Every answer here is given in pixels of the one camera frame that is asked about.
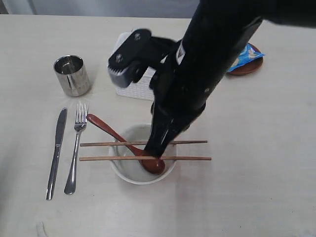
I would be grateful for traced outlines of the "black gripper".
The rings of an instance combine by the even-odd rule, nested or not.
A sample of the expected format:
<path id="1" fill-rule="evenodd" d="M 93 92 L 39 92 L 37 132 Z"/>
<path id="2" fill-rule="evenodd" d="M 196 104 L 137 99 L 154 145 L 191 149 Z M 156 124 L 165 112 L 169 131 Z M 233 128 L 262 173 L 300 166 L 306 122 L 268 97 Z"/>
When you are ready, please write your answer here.
<path id="1" fill-rule="evenodd" d="M 167 52 L 150 88 L 155 102 L 151 133 L 144 152 L 160 158 L 167 146 L 200 116 L 206 101 L 237 57 L 236 37 L 154 38 Z"/>

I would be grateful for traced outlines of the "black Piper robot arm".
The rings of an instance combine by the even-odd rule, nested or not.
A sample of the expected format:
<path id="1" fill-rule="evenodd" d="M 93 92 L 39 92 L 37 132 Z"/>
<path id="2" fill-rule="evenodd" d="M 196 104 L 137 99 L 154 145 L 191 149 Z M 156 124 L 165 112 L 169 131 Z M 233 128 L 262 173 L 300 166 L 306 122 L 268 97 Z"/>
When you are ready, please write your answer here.
<path id="1" fill-rule="evenodd" d="M 264 20 L 314 28 L 313 0 L 202 0 L 152 81 L 152 129 L 145 151 L 159 158 L 201 115 L 206 101 Z"/>

